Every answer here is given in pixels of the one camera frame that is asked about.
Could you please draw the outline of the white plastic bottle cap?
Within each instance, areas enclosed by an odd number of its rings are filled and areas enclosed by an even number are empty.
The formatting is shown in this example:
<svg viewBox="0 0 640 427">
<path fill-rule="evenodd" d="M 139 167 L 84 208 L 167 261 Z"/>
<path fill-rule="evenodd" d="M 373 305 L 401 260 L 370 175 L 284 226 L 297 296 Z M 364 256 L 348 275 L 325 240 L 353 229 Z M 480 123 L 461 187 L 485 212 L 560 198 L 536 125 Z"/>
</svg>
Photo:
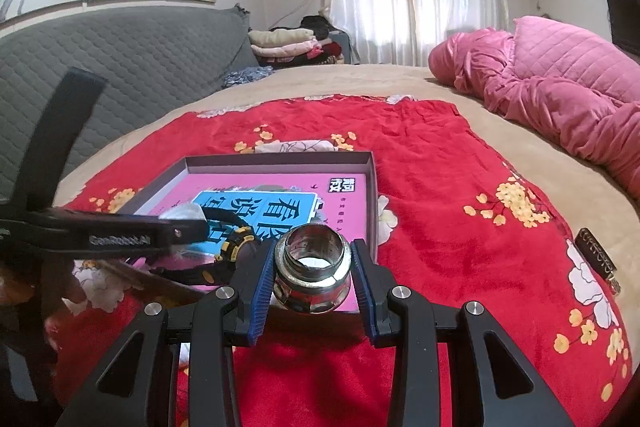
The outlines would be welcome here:
<svg viewBox="0 0 640 427">
<path fill-rule="evenodd" d="M 206 220 L 202 207 L 196 202 L 183 202 L 182 204 L 163 211 L 158 217 L 163 220 Z"/>
</svg>

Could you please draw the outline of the black yellow wristwatch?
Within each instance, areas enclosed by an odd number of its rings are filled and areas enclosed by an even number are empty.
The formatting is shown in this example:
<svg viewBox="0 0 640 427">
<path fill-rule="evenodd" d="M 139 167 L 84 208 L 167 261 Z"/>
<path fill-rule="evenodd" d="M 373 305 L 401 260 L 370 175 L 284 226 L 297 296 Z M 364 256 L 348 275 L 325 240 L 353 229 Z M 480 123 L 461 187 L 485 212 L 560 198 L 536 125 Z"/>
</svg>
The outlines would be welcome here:
<svg viewBox="0 0 640 427">
<path fill-rule="evenodd" d="M 220 208 L 186 205 L 186 210 L 198 210 L 209 224 L 209 238 L 204 243 L 191 245 L 190 251 L 183 251 L 182 257 L 212 258 L 212 262 L 186 269 L 155 267 L 150 272 L 158 277 L 186 286 L 221 286 L 230 283 L 235 269 L 247 259 L 253 258 L 260 239 L 254 228 L 236 213 Z M 219 251 L 207 254 L 206 245 L 214 243 L 213 234 L 220 232 Z"/>
</svg>

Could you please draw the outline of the metal glass ink bottle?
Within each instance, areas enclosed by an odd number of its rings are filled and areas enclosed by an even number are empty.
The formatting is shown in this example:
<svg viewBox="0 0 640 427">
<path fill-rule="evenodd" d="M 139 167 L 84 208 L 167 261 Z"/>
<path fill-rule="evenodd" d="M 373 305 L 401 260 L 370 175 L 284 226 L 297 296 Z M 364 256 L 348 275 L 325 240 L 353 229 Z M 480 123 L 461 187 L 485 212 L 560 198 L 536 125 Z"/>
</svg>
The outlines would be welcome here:
<svg viewBox="0 0 640 427">
<path fill-rule="evenodd" d="M 308 223 L 284 234 L 274 246 L 273 295 L 297 313 L 335 311 L 352 284 L 352 250 L 344 236 L 327 225 Z"/>
</svg>

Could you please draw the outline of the pink and blue book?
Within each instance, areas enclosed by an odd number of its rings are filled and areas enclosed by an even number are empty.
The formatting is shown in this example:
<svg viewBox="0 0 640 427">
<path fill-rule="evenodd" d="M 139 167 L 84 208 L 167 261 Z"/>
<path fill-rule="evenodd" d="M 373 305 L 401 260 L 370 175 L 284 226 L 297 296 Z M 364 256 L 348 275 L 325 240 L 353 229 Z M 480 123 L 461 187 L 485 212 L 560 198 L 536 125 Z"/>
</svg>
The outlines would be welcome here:
<svg viewBox="0 0 640 427">
<path fill-rule="evenodd" d="M 276 241 L 299 225 L 319 223 L 343 235 L 347 242 L 364 239 L 372 258 L 378 257 L 378 241 L 374 238 L 378 228 L 370 225 L 369 180 L 363 172 L 185 172 L 149 199 L 138 213 L 158 217 L 183 202 L 236 213 L 254 228 L 261 242 Z M 220 232 L 215 232 L 214 243 L 206 245 L 203 251 L 216 254 L 220 236 Z M 132 265 L 150 272 L 155 267 L 186 269 L 213 261 L 205 256 L 183 258 L 182 252 L 190 251 L 191 245 Z"/>
</svg>

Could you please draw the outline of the grey cardboard box tray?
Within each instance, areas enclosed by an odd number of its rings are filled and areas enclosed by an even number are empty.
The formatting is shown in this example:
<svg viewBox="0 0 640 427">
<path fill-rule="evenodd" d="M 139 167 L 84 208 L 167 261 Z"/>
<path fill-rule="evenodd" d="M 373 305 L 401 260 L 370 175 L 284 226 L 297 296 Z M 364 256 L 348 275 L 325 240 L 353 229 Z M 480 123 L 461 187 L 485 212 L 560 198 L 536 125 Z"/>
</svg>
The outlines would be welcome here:
<svg viewBox="0 0 640 427">
<path fill-rule="evenodd" d="M 191 202 L 236 213 L 258 239 L 278 239 L 297 225 L 322 223 L 349 242 L 378 246 L 378 187 L 368 152 L 187 157 L 122 212 L 159 216 Z"/>
</svg>

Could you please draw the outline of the grey quilted headboard cover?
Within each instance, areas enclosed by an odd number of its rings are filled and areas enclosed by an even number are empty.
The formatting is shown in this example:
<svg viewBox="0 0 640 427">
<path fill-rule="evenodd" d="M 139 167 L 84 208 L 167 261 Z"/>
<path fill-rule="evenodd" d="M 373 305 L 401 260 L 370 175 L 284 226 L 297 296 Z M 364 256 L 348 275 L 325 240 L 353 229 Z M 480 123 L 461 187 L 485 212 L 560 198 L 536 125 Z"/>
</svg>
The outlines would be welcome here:
<svg viewBox="0 0 640 427">
<path fill-rule="evenodd" d="M 35 124 L 67 69 L 107 82 L 65 170 L 107 144 L 222 88 L 257 64 L 250 13 L 235 5 L 138 6 L 46 20 L 1 39 L 1 195 L 9 197 Z"/>
</svg>

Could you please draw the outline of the red floral blanket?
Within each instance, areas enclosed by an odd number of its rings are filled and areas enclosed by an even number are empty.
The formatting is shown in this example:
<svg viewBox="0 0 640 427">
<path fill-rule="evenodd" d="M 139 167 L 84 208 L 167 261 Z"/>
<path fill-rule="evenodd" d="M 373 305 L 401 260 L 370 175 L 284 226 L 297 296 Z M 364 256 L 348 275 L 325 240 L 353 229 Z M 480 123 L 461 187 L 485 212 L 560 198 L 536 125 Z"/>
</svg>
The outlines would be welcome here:
<svg viewBox="0 0 640 427">
<path fill-rule="evenodd" d="M 385 239 L 378 259 L 401 284 L 458 307 L 480 300 L 533 363 L 575 426 L 599 426 L 631 375 L 627 334 L 612 293 L 572 244 L 570 229 L 535 185 L 471 130 L 448 103 L 332 96 L 260 104 L 219 116 L 186 113 L 153 132 L 95 176 L 71 204 L 115 211 L 138 188 L 188 156 L 239 153 L 273 135 L 344 140 L 375 159 Z M 56 397 L 67 404 L 139 311 L 134 291 L 89 297 L 58 343 Z M 392 350 L 355 338 L 298 330 L 269 320 L 255 349 L 239 349 L 245 426 L 384 426 Z"/>
</svg>

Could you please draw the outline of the blue patterned cloth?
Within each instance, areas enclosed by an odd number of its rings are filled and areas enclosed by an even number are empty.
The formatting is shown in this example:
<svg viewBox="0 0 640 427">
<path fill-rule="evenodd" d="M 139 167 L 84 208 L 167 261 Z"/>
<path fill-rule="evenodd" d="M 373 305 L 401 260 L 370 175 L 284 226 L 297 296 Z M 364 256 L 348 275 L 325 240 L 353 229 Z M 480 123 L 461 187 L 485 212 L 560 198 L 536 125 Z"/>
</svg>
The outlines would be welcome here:
<svg viewBox="0 0 640 427">
<path fill-rule="evenodd" d="M 222 80 L 222 87 L 228 89 L 242 84 L 253 83 L 271 76 L 274 70 L 271 66 L 247 67 L 236 72 L 228 72 Z"/>
</svg>

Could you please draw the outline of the beige bed sheet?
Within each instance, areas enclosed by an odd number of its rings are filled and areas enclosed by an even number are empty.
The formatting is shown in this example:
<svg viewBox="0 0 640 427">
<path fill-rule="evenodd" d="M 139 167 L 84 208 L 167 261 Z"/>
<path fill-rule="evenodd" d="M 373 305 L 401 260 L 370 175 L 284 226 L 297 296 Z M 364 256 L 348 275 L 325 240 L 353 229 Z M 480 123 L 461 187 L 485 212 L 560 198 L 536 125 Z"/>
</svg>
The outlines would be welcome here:
<svg viewBox="0 0 640 427">
<path fill-rule="evenodd" d="M 472 130 L 546 193 L 572 230 L 593 231 L 614 261 L 622 291 L 615 299 L 632 343 L 639 340 L 639 210 L 605 173 L 554 147 L 525 128 L 491 114 L 476 98 L 438 83 L 422 67 L 321 65 L 280 70 L 244 86 L 183 105 L 102 148 L 58 184 L 55 204 L 78 196 L 86 183 L 152 132 L 188 112 L 237 108 L 281 98 L 321 95 L 411 95 L 457 106 Z"/>
</svg>

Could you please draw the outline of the folded clothes pile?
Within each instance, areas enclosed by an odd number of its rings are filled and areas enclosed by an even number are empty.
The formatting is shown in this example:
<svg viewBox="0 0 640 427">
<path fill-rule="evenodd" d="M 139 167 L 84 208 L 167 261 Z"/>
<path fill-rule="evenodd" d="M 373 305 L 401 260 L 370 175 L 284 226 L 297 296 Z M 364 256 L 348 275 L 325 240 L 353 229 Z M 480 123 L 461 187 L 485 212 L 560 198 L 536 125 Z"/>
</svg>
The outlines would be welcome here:
<svg viewBox="0 0 640 427">
<path fill-rule="evenodd" d="M 251 30 L 248 40 L 258 63 L 273 69 L 356 61 L 349 35 L 322 15 L 305 16 L 295 28 Z"/>
</svg>

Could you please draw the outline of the pink quilted duvet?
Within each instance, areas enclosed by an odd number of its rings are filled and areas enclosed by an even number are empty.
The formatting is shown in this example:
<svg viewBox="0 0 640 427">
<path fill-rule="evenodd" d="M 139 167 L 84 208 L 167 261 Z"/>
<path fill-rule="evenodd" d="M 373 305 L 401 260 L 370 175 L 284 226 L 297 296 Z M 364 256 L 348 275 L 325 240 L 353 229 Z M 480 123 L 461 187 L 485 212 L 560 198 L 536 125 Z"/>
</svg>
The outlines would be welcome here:
<svg viewBox="0 0 640 427">
<path fill-rule="evenodd" d="M 435 79 L 603 168 L 639 197 L 639 65 L 589 30 L 523 16 L 432 49 Z"/>
</svg>

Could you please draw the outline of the black television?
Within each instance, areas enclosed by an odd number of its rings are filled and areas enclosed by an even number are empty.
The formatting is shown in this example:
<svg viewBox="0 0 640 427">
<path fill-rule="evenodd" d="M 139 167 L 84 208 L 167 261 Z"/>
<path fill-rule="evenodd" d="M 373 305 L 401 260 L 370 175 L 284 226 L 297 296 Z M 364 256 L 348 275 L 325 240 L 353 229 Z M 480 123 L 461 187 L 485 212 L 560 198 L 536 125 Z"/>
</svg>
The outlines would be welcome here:
<svg viewBox="0 0 640 427">
<path fill-rule="evenodd" d="M 640 6 L 638 0 L 606 0 L 612 43 L 632 55 L 640 54 Z"/>
</svg>

